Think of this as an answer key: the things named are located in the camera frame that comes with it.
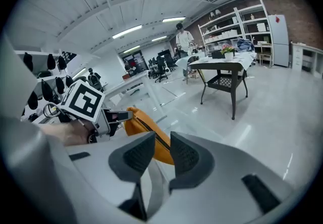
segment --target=glossy floor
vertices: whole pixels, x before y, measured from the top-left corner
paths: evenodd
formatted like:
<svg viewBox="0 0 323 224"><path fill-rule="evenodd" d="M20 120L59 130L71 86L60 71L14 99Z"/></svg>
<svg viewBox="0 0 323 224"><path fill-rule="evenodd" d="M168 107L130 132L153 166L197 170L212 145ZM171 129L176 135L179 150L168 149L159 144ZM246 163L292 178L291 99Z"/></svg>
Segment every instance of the glossy floor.
<svg viewBox="0 0 323 224"><path fill-rule="evenodd" d="M206 79L215 71L204 71ZM305 185L320 164L323 149L323 80L306 72L254 66L248 69L248 98L237 88L235 120L229 93L207 88L201 79L182 81L176 69L155 83L165 115L153 108L145 90L125 96L130 105L147 112L169 134L180 131L240 148L268 166L292 187Z"/></svg>

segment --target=office chair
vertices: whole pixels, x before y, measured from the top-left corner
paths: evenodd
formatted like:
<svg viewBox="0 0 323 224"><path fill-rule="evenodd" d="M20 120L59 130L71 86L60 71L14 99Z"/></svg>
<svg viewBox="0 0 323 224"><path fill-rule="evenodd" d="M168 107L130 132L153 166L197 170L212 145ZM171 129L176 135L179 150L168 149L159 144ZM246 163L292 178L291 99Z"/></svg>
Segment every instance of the office chair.
<svg viewBox="0 0 323 224"><path fill-rule="evenodd" d="M173 59L171 58L170 54L165 55L165 61L166 61L168 68L170 68L171 72L173 70L175 70L175 64L174 64Z"/></svg>
<svg viewBox="0 0 323 224"><path fill-rule="evenodd" d="M155 80L155 83L157 80L159 80L159 82L162 80L162 78L166 78L168 79L167 75L166 75L166 71L164 69L164 59L161 57L157 57L157 68L158 71L156 72L157 75L159 75L158 79Z"/></svg>

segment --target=white refrigerator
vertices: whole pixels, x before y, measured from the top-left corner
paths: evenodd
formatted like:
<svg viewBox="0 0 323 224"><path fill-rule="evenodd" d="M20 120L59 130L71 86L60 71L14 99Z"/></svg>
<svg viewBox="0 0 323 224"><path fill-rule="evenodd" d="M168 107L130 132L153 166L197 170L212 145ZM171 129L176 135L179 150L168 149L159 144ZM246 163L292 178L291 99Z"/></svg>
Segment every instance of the white refrigerator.
<svg viewBox="0 0 323 224"><path fill-rule="evenodd" d="M269 15L274 47L274 65L288 67L289 42L287 25L284 15Z"/></svg>

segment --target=brick wall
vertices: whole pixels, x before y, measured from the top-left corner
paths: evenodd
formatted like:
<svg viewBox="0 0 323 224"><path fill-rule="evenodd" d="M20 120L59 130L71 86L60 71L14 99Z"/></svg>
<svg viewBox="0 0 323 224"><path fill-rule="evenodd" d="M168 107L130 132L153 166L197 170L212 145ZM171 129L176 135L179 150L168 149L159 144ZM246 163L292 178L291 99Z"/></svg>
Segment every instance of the brick wall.
<svg viewBox="0 0 323 224"><path fill-rule="evenodd" d="M323 30L311 5L306 0L263 0L268 15L283 14L287 22L288 37L293 42L303 42L309 46L323 49ZM259 0L240 0L229 3L219 10L222 15L233 11L234 7L242 9L259 4ZM193 35L199 45L203 45L198 25L209 21L209 14L203 16L185 30ZM172 47L176 46L176 40L171 40Z"/></svg>

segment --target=ceiling light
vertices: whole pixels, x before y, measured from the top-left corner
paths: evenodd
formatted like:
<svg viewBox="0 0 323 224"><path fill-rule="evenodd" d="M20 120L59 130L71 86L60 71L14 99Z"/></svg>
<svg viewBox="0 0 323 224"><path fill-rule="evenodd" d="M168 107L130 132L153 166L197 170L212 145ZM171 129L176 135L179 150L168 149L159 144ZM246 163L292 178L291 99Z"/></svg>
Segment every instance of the ceiling light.
<svg viewBox="0 0 323 224"><path fill-rule="evenodd" d="M159 37L159 38L155 38L152 40L152 42L155 42L155 41L158 41L158 40L161 40L161 39L164 39L166 38L167 36L162 36L162 37Z"/></svg>
<svg viewBox="0 0 323 224"><path fill-rule="evenodd" d="M124 51L123 53L130 52L130 51L132 51L132 50L134 50L134 49L137 49L137 48L139 48L139 47L140 47L139 45L138 45L138 46L135 46L135 47L133 47L133 48L131 48L131 49L128 49L128 50Z"/></svg>
<svg viewBox="0 0 323 224"><path fill-rule="evenodd" d="M74 75L74 77L72 79L77 78L77 76L79 76L80 74L82 74L83 72L86 71L86 68L83 68L81 71L79 71L77 74Z"/></svg>
<svg viewBox="0 0 323 224"><path fill-rule="evenodd" d="M118 37L120 37L120 36L123 36L123 35L125 35L125 34L128 34L128 33L132 32L132 31L135 31L135 30L137 30L137 29L141 29L141 27L142 27L142 25L137 26L137 27L134 27L134 28L127 29L127 30L125 30L125 31L120 32L120 33L119 33L119 34L117 34L117 35L114 35L112 38L113 38L113 39L116 39L116 38L118 38Z"/></svg>
<svg viewBox="0 0 323 224"><path fill-rule="evenodd" d="M179 20L185 20L185 17L163 19L163 22L179 21Z"/></svg>

